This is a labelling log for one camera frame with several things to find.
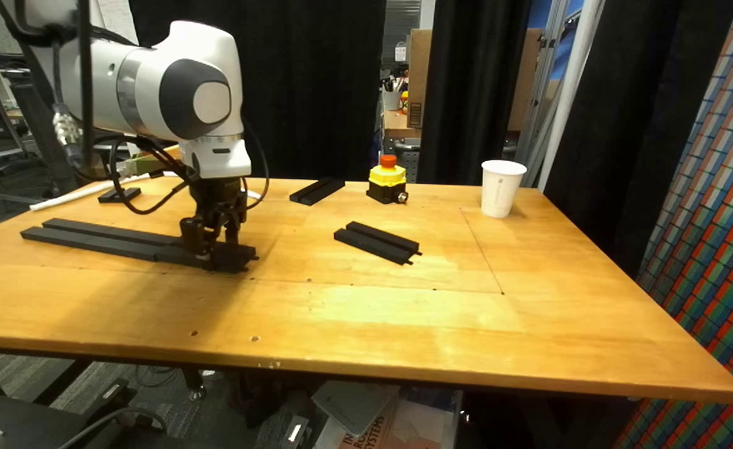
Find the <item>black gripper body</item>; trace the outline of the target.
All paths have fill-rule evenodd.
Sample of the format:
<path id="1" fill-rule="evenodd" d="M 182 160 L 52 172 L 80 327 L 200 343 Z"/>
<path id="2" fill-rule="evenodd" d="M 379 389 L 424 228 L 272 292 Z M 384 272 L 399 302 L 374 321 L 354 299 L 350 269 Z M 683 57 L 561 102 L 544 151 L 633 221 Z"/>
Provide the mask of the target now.
<path id="1" fill-rule="evenodd" d="M 246 197 L 238 177 L 193 178 L 188 185 L 193 213 L 178 220 L 182 241 L 193 255 L 212 255 L 218 245 L 238 245 Z"/>

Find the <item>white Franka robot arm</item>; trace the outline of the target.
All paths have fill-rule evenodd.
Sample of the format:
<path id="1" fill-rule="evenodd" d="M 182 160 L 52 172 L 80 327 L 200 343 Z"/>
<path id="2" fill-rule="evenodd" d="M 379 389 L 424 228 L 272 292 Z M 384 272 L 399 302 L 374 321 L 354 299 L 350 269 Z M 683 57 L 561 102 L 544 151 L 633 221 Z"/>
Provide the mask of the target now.
<path id="1" fill-rule="evenodd" d="M 56 112 L 178 145 L 177 173 L 196 205 L 178 221 L 188 252 L 210 258 L 237 246 L 251 160 L 238 50 L 226 30 L 172 19 L 163 40 L 141 47 L 82 19 L 80 0 L 0 0 L 0 18 L 34 60 Z"/>

